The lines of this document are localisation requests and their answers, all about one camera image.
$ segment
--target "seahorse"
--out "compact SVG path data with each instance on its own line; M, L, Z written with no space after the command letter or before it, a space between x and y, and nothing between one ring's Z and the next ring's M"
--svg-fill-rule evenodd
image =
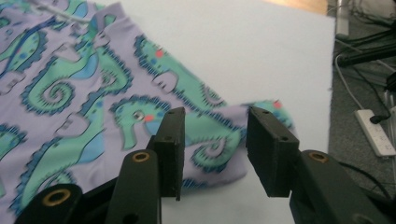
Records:
M28 170L21 176L21 183L17 187L18 196L11 205L16 214L41 189L59 182L73 183L73 176L67 172L67 168L94 161L104 152L103 101L109 94L126 91L132 86L133 78L114 52L108 47L104 48L101 43L104 42L97 40L94 45L100 52L98 61L104 76L103 85L98 91L89 94L88 101L79 112L69 115L56 131L57 137L45 143L33 155L27 164Z
M68 136L57 136L33 154L27 171L21 175L17 186L18 196L11 208L19 214L30 200L47 186L62 182L73 183L66 169L79 163L93 161L104 152L103 146L103 91L91 93L81 110L72 115L83 122L67 120L60 129Z
M21 132L17 126L0 124L0 161L12 148L26 141L26 132ZM0 178L0 198L6 194L6 190Z
M123 148L126 150L136 145L136 123L144 122L146 132L153 135L169 109L168 103L146 95L133 95L130 99L123 99L111 106L110 111L123 135ZM186 115L185 124L186 146L205 145L195 151L192 160L207 171L223 169L243 137L244 128L233 126L229 119L219 113L192 112Z
M25 31L22 34L13 34L13 29L21 25L20 22L9 22L1 28L0 36L15 39L9 44L0 47L0 63L5 67L0 71L0 95L9 93L12 88L25 79L24 71L41 59L41 54L46 49L46 33L41 31Z
M172 92L196 111L226 105L204 82L143 35L136 38L134 46L134 55L139 59L140 66L154 76L152 82L165 93Z
M51 57L46 67L25 88L21 97L28 111L50 115L62 112L74 98L74 87L67 79L90 78L99 64L103 79L107 82L104 83L107 85L106 91L117 94L131 86L130 71L108 47L108 36L102 32L90 41L91 34L85 34L81 42L75 45L75 51L80 57L76 62Z

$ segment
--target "seahorse print fabric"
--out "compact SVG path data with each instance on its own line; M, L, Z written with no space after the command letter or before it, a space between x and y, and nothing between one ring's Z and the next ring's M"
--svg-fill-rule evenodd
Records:
M293 129L279 101L227 105L119 4L0 0L0 223L42 189L85 191L146 148L164 113L184 106L184 188L243 177L249 105Z

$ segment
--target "black cable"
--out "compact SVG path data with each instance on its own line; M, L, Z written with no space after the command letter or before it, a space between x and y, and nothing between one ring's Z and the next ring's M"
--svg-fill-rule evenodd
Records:
M358 69L356 69L356 67L355 66L351 66L352 67L352 69L371 87L371 89L374 91L374 93L375 93L375 97L376 97L376 99L378 100L378 102L385 108L385 110L387 111L387 115L386 116L382 116L382 115L375 115L375 116L373 116L371 119L370 119L370 121L372 122L372 123L379 123L380 121L382 121L382 120L385 120L385 119L389 119L390 118L390 116L391 116L391 114L390 114L390 111L389 111L389 109L388 109L388 107L385 105L385 103L384 103L384 101L381 99L381 97L379 96L379 93L378 93L378 91L375 89L375 87L373 86L373 84L369 81L369 80L367 80L367 78L358 70Z
M356 39L346 39L344 41L346 41L347 43L360 42L360 41L368 40L368 39L371 39L371 38L377 38L377 37L380 37L380 36L383 36L383 35L384 36L391 35L393 32L394 31L390 29L390 30L379 32L379 33L375 33L373 35L367 35L367 36L359 37L359 38L356 38Z
M348 43L348 44L350 44L351 47L356 48L356 47L358 47L358 46L370 44L371 42L374 42L374 41L377 41L377 40L382 39L382 38L384 38L384 37L387 37L388 35L391 35L392 33L393 33L393 31L391 31L390 34L385 34L385 35L381 35L381 36L376 36L375 38L363 40L362 42L358 42L358 43L355 43L355 44L351 44L350 41L346 41L346 40L343 40L343 41L346 42L346 43ZM338 55L340 55L341 53L344 53L344 52L346 52L346 51L348 51L348 50L350 50L350 48L341 48L340 50L338 50L337 52L334 53L334 55L335 55L334 58L337 57Z
M381 183L381 184L382 184L383 186L385 186L385 185L392 185L393 187L396 186L396 183ZM378 188L377 185L373 186L373 187L370 189L370 191L373 192L373 190L375 190L376 188Z
M340 165L346 167L346 168L349 168L349 169L351 169L351 170L353 170L353 171L355 171L355 172L358 172L358 173L360 173L360 174L362 174L362 175L365 175L365 176L366 176L367 178L369 178L376 186L378 186L378 188L382 191L382 193L384 194L385 197L387 197L388 199L392 200L392 197L390 196L390 194L387 192L387 190L384 188L384 186L383 186L381 183L379 183L379 181L378 181L377 179L375 179L375 177L373 177L373 176L370 175L369 173L363 171L362 169L360 169L360 168L358 168L358 167L356 167L356 166L353 166L353 165L350 165L350 164L347 164L347 163L344 163L344 162L341 162L341 161L339 161L338 163L339 163Z

